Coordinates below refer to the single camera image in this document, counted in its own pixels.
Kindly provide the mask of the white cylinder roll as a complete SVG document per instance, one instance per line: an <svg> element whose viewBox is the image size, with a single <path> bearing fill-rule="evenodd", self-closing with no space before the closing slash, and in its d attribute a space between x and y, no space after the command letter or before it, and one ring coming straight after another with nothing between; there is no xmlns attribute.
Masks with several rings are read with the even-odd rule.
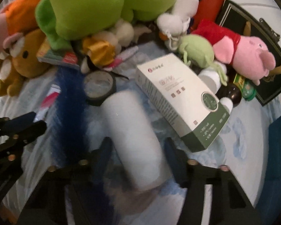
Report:
<svg viewBox="0 0 281 225"><path fill-rule="evenodd" d="M108 97L101 111L130 182L148 191L166 182L170 170L140 97L123 90Z"/></svg>

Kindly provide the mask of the white green carton box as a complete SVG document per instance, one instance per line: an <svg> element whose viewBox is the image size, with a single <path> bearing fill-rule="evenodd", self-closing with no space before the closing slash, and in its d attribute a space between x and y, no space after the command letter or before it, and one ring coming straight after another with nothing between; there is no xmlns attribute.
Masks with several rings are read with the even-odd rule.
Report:
<svg viewBox="0 0 281 225"><path fill-rule="evenodd" d="M212 144L233 109L173 53L137 65L135 81L191 152Z"/></svg>

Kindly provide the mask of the small green frog plush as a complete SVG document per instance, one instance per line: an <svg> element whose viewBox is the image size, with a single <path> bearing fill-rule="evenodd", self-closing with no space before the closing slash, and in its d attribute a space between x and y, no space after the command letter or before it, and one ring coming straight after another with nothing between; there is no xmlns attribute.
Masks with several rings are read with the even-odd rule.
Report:
<svg viewBox="0 0 281 225"><path fill-rule="evenodd" d="M218 73L221 84L227 85L228 77L224 69L215 63L213 47L206 38L196 34L182 36L178 52L183 56L185 65L191 66L192 63L195 63L201 69L211 67Z"/></svg>

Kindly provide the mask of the dark blue fuzzy item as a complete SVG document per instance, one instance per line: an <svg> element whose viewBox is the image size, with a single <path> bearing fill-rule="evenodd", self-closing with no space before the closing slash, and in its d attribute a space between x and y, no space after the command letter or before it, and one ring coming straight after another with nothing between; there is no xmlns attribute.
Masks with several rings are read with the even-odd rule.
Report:
<svg viewBox="0 0 281 225"><path fill-rule="evenodd" d="M62 168L78 163L92 152L86 137L87 103L83 80L83 75L75 69L60 67L57 71L56 83L61 93L56 100L54 121Z"/></svg>

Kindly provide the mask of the blue plastic storage crate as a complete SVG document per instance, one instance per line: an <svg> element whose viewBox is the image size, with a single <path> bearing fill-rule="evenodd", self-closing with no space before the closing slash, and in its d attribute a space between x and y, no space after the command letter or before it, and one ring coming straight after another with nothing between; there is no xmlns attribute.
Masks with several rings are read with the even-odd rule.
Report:
<svg viewBox="0 0 281 225"><path fill-rule="evenodd" d="M281 102L277 97L267 109L272 123L268 128L268 160L265 179L256 209L262 224L281 224Z"/></svg>

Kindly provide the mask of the brown bear plush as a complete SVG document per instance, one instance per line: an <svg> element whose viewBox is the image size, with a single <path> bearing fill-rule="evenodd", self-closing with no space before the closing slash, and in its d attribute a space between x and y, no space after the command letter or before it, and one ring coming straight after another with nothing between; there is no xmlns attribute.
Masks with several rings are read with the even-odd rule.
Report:
<svg viewBox="0 0 281 225"><path fill-rule="evenodd" d="M35 29L9 47L6 58L0 58L0 97L19 95L26 79L44 74L50 64L39 62L36 54L46 36Z"/></svg>

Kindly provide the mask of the large pink pig plush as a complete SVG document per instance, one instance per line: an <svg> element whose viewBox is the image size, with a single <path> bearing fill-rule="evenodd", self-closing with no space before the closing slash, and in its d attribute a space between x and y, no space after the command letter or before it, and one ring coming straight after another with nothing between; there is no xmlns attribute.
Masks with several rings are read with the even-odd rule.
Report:
<svg viewBox="0 0 281 225"><path fill-rule="evenodd" d="M41 0L14 0L0 11L0 53L38 25L35 9Z"/></svg>

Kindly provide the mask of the black tape roll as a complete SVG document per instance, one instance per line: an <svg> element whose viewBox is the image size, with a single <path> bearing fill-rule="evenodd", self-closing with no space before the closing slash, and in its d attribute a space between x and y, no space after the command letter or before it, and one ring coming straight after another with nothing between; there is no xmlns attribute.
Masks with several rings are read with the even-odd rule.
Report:
<svg viewBox="0 0 281 225"><path fill-rule="evenodd" d="M115 77L106 71L91 72L84 78L86 102L91 106L100 106L116 92Z"/></svg>

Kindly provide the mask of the brown glass medicine bottle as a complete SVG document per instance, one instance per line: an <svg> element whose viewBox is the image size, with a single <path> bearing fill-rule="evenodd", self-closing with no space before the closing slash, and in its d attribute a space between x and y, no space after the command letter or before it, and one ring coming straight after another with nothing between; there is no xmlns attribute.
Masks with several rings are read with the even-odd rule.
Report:
<svg viewBox="0 0 281 225"><path fill-rule="evenodd" d="M242 100L242 90L244 87L244 77L236 72L228 74L228 83L226 86L222 85L217 92L219 99L223 97L229 98L233 107L237 107Z"/></svg>

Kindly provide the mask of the black framed box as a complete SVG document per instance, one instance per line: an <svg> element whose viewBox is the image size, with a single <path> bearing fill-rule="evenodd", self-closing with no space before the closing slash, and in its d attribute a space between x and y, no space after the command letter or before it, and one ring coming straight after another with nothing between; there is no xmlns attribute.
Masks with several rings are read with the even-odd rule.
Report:
<svg viewBox="0 0 281 225"><path fill-rule="evenodd" d="M245 57L247 67L236 70L248 79L259 80L256 98L266 105L281 93L281 33L270 27L264 16L254 17L231 0L224 2L216 23L240 34L240 44L244 49L238 54L238 60Z"/></svg>

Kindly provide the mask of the large green plush toy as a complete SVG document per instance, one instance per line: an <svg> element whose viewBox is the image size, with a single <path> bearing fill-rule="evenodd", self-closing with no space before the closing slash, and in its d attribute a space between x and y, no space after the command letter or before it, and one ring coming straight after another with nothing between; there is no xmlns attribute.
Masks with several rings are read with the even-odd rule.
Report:
<svg viewBox="0 0 281 225"><path fill-rule="evenodd" d="M152 21L176 0L41 0L35 9L39 28L53 50L113 26L119 19Z"/></svg>

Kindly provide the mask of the red dress pig plush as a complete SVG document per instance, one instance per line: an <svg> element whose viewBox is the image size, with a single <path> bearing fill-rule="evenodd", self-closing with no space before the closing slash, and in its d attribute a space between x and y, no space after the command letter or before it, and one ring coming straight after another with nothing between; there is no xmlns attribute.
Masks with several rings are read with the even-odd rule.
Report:
<svg viewBox="0 0 281 225"><path fill-rule="evenodd" d="M237 73L257 86L276 67L274 55L258 37L240 35L206 19L200 21L192 34L206 38L219 62L231 65Z"/></svg>

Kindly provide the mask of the white plush toy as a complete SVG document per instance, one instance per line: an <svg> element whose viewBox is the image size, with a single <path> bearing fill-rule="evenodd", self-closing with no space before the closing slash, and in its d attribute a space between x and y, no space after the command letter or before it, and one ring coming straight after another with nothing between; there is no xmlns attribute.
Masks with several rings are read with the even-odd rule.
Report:
<svg viewBox="0 0 281 225"><path fill-rule="evenodd" d="M158 16L159 36L166 47L175 52L182 36L187 34L191 19L196 15L199 0L176 0L165 13Z"/></svg>

